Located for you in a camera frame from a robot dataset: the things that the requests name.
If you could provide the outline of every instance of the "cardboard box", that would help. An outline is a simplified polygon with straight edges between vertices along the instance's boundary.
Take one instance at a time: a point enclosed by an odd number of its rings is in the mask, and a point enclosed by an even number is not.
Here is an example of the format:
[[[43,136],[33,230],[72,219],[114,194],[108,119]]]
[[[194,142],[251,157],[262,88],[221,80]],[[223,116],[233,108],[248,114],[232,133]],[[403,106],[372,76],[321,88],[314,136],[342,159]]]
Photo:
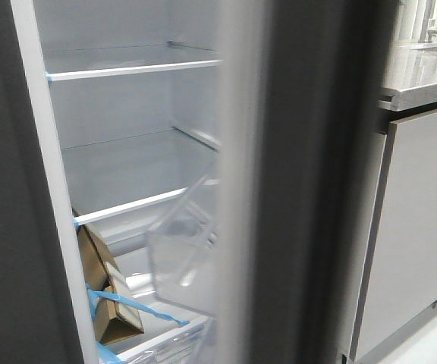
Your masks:
[[[93,290],[117,293],[133,299],[108,247],[86,227],[77,232],[83,275]],[[100,299],[96,307],[94,333],[102,344],[111,344],[144,333],[139,311],[135,308]]]

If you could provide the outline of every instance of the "countertop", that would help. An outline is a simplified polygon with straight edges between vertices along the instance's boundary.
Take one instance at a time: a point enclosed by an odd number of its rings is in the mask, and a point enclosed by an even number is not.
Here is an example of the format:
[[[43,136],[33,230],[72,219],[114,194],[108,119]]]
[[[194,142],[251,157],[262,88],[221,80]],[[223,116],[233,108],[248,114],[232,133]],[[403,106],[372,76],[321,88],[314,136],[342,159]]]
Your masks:
[[[393,49],[383,81],[381,107],[402,111],[434,102],[437,102],[437,52]]]

